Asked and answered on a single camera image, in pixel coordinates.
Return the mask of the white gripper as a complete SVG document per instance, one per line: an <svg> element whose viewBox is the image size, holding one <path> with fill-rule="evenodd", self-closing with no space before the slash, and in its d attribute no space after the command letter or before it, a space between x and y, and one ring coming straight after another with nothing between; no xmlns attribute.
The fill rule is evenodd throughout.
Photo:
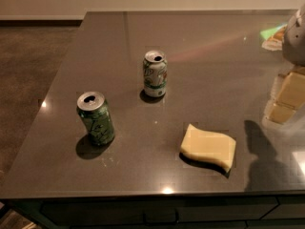
<svg viewBox="0 0 305 229"><path fill-rule="evenodd" d="M274 81L267 118L287 122L305 104L305 4L290 18L282 42L283 57L298 66L280 73Z"/></svg>

